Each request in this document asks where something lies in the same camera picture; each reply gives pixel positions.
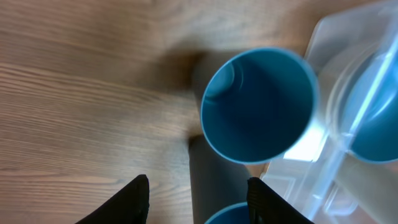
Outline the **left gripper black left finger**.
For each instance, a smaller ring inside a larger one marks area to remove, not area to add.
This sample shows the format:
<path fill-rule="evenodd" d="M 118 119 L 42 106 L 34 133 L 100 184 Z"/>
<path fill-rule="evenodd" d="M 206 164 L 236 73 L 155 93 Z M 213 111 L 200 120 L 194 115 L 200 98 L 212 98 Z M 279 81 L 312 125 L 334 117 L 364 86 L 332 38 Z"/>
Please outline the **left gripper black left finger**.
<path fill-rule="evenodd" d="M 149 179 L 140 174 L 76 224 L 146 224 L 149 193 Z"/>

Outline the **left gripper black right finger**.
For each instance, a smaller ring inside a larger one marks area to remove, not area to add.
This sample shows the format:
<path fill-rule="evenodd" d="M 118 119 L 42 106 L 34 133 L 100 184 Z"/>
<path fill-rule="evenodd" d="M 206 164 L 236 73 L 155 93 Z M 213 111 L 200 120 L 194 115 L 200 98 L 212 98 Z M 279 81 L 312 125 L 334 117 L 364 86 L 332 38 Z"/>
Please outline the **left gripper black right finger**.
<path fill-rule="evenodd" d="M 253 224 L 313 224 L 257 177 L 248 179 L 246 196 Z"/>

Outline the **tall dark blue cup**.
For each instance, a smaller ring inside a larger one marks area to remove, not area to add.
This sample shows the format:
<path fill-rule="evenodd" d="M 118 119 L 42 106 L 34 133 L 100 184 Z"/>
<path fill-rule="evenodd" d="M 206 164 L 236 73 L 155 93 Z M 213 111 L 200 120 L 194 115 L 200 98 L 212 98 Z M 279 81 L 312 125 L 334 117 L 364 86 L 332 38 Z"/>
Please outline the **tall dark blue cup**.
<path fill-rule="evenodd" d="M 247 168 L 217 154 L 202 134 L 189 140 L 188 153 L 194 224 L 249 223 Z"/>
<path fill-rule="evenodd" d="M 269 162 L 292 149 L 320 104 L 313 68 L 280 47 L 209 52 L 195 64 L 192 86 L 205 139 L 238 164 Z"/>

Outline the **blue bowl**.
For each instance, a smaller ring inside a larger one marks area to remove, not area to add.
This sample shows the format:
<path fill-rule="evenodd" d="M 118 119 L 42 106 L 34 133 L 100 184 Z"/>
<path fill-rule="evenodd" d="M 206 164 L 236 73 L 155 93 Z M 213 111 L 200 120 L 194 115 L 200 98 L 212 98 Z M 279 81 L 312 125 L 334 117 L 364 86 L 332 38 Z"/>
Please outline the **blue bowl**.
<path fill-rule="evenodd" d="M 393 62 L 368 113 L 362 119 L 351 152 L 358 159 L 370 163 L 397 160 L 397 61 Z"/>

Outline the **cream bowl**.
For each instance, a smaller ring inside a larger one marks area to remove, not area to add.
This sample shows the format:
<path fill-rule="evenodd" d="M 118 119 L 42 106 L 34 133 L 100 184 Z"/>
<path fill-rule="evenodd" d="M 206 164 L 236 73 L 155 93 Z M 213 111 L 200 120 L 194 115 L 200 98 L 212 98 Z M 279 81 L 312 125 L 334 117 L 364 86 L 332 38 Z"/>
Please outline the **cream bowl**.
<path fill-rule="evenodd" d="M 323 119 L 330 136 L 340 135 L 340 111 L 354 80 L 354 73 L 378 49 L 378 42 L 362 42 L 344 49 L 321 69 L 318 80 L 321 84 Z"/>

